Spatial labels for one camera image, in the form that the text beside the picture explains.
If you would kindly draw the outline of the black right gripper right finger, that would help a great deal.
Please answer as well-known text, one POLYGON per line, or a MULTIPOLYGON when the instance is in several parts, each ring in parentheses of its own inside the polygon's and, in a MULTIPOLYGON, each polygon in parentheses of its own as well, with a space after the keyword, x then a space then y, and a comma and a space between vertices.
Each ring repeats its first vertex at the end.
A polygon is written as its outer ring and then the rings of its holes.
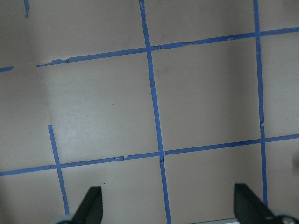
POLYGON ((265 224, 274 214, 244 183, 234 186, 234 215, 240 224, 265 224))

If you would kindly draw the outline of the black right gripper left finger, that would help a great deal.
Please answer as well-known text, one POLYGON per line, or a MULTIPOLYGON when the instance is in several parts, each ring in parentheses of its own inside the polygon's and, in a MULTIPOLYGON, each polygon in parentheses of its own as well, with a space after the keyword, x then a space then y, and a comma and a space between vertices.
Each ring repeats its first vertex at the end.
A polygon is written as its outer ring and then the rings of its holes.
POLYGON ((101 186, 90 187, 79 208, 74 214, 72 224, 100 224, 103 219, 103 200, 101 186))

